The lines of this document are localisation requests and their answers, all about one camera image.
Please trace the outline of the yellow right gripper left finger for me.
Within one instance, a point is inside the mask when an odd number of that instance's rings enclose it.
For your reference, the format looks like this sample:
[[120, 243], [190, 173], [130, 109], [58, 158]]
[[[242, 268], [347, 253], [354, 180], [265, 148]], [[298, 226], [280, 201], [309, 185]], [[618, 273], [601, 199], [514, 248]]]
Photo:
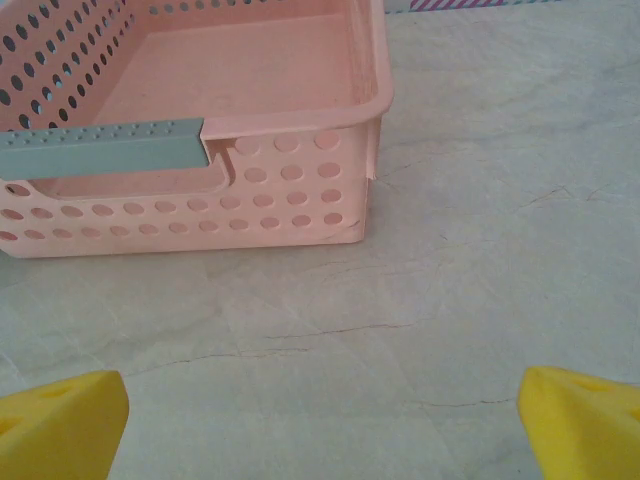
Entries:
[[106, 479], [129, 416], [117, 371], [95, 371], [1, 398], [3, 479]]

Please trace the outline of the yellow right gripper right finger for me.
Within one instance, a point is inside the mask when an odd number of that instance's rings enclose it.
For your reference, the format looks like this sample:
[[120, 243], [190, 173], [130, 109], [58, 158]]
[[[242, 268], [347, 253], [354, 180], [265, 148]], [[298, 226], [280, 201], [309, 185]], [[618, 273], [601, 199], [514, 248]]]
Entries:
[[517, 408], [545, 479], [639, 477], [637, 386], [530, 367]]

